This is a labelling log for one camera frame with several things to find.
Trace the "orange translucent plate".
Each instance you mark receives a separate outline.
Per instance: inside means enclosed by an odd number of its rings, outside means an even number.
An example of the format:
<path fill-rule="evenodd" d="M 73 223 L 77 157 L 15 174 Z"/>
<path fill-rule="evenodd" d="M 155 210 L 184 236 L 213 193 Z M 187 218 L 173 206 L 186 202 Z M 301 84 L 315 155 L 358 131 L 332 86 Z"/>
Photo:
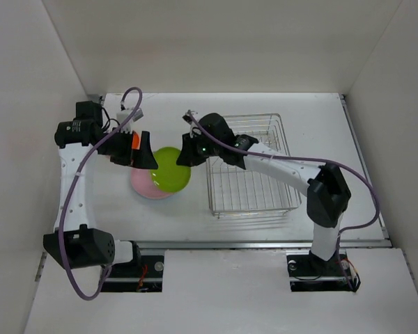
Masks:
<path fill-rule="evenodd" d="M 133 150 L 138 150 L 140 147 L 140 135 L 137 132 L 133 132 L 133 136 L 132 136 L 132 149 Z"/>

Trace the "pink plate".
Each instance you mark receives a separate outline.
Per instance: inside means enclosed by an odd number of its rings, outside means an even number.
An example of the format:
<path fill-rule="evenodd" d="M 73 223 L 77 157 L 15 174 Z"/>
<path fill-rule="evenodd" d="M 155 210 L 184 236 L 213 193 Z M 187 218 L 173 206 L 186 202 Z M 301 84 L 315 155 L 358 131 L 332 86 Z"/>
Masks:
<path fill-rule="evenodd" d="M 133 168 L 130 181 L 132 188 L 140 195 L 151 200 L 160 200 L 172 196 L 172 193 L 160 190 L 153 182 L 150 171 Z"/>

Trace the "green plate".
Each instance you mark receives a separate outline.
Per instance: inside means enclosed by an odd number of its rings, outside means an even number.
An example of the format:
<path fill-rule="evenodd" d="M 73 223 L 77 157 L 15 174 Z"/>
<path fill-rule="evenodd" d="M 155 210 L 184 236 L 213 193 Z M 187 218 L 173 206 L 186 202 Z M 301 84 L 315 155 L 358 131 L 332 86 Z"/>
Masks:
<path fill-rule="evenodd" d="M 176 163 L 179 155 L 180 150 L 175 147 L 163 147 L 153 153 L 158 168 L 150 171 L 150 177 L 159 190 L 177 193 L 188 185 L 191 168 Z"/>

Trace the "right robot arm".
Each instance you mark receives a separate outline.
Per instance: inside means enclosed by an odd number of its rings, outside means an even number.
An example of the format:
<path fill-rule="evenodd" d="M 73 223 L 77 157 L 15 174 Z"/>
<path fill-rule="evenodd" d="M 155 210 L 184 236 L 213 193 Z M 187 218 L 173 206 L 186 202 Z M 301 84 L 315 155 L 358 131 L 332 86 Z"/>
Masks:
<path fill-rule="evenodd" d="M 188 111 L 190 129 L 182 136 L 179 166 L 199 166 L 210 157 L 225 164 L 257 172 L 293 187 L 306 198 L 307 216 L 313 222 L 310 269 L 324 274 L 334 266 L 334 254 L 343 213 L 351 198 L 345 178 L 334 162 L 315 165 L 312 158 L 284 156 L 257 138 L 235 134 L 218 113 L 197 120 Z"/>

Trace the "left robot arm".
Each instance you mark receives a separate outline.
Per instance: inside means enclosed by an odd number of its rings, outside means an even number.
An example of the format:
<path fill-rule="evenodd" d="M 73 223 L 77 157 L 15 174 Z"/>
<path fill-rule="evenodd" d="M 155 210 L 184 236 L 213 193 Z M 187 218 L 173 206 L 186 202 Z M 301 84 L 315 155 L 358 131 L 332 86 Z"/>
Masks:
<path fill-rule="evenodd" d="M 124 120 L 108 132 L 102 106 L 84 101 L 76 104 L 73 120 L 59 123 L 54 140 L 61 160 L 61 197 L 54 231 L 43 237 L 44 249 L 63 268 L 118 265 L 127 276 L 138 274 L 142 266 L 138 245 L 117 240 L 96 224 L 93 174 L 98 155 L 119 166 L 156 169 L 149 132 L 134 132 Z"/>

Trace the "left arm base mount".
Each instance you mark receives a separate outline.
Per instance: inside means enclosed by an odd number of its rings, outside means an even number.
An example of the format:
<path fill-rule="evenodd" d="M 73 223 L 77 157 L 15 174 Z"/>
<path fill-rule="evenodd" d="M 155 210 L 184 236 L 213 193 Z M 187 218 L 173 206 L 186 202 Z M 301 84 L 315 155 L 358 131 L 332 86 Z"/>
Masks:
<path fill-rule="evenodd" d="M 137 262 L 115 264 L 103 283 L 103 293 L 162 292 L 164 251 L 141 249 Z"/>

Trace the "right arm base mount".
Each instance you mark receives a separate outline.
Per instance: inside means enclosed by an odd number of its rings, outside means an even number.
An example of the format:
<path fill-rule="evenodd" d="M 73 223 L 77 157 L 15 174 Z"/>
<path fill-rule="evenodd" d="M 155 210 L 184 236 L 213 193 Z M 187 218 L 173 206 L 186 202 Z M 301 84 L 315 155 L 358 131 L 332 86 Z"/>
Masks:
<path fill-rule="evenodd" d="M 357 292 L 360 276 L 346 253 L 327 262 L 311 253 L 286 256 L 292 292 Z"/>

